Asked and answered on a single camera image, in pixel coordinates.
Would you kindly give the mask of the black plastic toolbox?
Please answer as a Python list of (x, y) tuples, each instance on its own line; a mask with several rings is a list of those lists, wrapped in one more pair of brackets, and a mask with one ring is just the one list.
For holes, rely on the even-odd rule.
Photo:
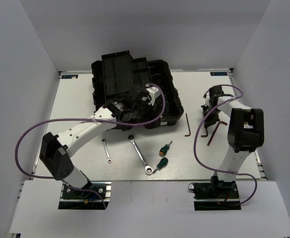
[(129, 51), (122, 51), (103, 55), (101, 60), (92, 63), (91, 69), (93, 102), (97, 110), (114, 98), (124, 98), (130, 92), (139, 92), (153, 83), (161, 88), (164, 95), (155, 101), (153, 110), (130, 122), (141, 123), (160, 115), (160, 120), (145, 126), (146, 129), (154, 129), (176, 125), (182, 117), (184, 109), (167, 62), (133, 58)]

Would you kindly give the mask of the small silver ratchet wrench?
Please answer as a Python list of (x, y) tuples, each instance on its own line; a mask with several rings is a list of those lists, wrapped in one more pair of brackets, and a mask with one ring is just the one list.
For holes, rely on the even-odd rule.
[(106, 153), (106, 157), (107, 157), (107, 163), (112, 163), (112, 160), (110, 158), (110, 154), (109, 154), (109, 151), (108, 151), (108, 148), (107, 148), (107, 145), (106, 145), (106, 140), (105, 139), (102, 139), (101, 140), (102, 144), (103, 144), (103, 147), (104, 147), (104, 150), (105, 150), (105, 153)]

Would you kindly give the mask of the green screwdriver orange cap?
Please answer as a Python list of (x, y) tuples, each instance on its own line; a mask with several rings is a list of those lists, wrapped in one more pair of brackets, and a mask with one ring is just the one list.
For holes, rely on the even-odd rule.
[(167, 154), (167, 152), (168, 152), (168, 150), (169, 150), (171, 144), (172, 144), (172, 141), (170, 141), (168, 144), (165, 144), (165, 145), (160, 149), (160, 151), (159, 151), (159, 155), (160, 155), (161, 157), (164, 157), (164, 156)]

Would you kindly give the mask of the large silver ratchet wrench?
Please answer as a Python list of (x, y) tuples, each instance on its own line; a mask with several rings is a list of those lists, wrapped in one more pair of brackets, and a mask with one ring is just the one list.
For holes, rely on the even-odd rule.
[(133, 136), (133, 135), (129, 135), (129, 136), (128, 136), (128, 140), (131, 142), (131, 144), (133, 145), (133, 147), (134, 147), (136, 153), (138, 154), (140, 160), (142, 161), (142, 164), (143, 164), (144, 169), (145, 169), (145, 173), (146, 173), (147, 175), (151, 175), (151, 174), (153, 173), (153, 169), (152, 169), (152, 167), (151, 167), (150, 165), (148, 165), (148, 163), (146, 162), (146, 160), (145, 160), (144, 156), (142, 155), (142, 153), (141, 153), (141, 151), (140, 151), (140, 149), (139, 149), (137, 143), (135, 142), (135, 138), (134, 138), (134, 136)]

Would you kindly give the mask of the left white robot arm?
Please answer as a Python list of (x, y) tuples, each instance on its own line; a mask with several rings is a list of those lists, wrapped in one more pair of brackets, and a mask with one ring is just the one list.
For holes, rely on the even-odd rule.
[(90, 195), (89, 179), (71, 161), (71, 157), (86, 143), (116, 126), (143, 126), (160, 119), (165, 104), (163, 91), (149, 83), (145, 88), (134, 87), (129, 93), (109, 99), (86, 119), (80, 119), (76, 126), (53, 135), (43, 136), (39, 158), (55, 180), (61, 180), (74, 188), (81, 198)]

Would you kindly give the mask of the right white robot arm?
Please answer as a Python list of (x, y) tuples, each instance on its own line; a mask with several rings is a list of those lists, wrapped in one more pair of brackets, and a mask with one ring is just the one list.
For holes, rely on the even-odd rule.
[(214, 173), (217, 181), (210, 185), (211, 194), (217, 198), (223, 197), (228, 188), (236, 180), (245, 159), (264, 143), (264, 112), (237, 101), (233, 95), (226, 94), (221, 85), (211, 87), (204, 95), (202, 105), (204, 128), (220, 122), (219, 113), (225, 113), (230, 121), (227, 141), (228, 151), (222, 164)]

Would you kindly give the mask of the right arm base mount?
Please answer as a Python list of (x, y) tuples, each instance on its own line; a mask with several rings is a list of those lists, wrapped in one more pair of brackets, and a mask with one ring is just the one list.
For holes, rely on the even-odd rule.
[(241, 210), (235, 181), (224, 182), (212, 176), (210, 182), (192, 182), (188, 190), (194, 194), (195, 211)]

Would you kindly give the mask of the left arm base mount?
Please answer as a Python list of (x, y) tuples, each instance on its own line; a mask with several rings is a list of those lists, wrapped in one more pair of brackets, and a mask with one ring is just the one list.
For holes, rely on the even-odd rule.
[(59, 210), (105, 210), (111, 196), (110, 181), (95, 181), (92, 182), (90, 187), (85, 189), (94, 190), (90, 191), (77, 191), (73, 190), (67, 183), (63, 183), (60, 200)]

